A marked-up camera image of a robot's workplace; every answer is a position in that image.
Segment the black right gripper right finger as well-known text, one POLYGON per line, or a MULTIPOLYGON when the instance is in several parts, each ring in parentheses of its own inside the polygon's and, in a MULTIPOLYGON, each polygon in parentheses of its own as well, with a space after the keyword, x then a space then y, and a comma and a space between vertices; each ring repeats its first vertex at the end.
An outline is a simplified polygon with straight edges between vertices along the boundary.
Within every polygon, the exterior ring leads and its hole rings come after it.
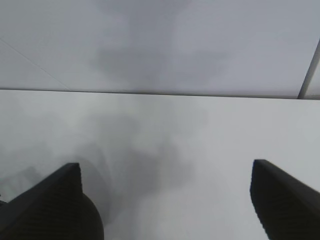
POLYGON ((250 198, 270 240, 318 240, 320 194, 264 159, 253 161, 250 198))

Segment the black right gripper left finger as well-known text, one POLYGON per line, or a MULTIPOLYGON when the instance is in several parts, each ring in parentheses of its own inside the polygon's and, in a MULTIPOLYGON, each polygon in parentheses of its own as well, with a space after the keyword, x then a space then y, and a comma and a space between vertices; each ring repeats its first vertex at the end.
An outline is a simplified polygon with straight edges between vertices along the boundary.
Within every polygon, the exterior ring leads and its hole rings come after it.
POLYGON ((31 189, 0 203, 2 240, 102 240, 104 226, 83 193, 79 163, 67 163, 31 189))

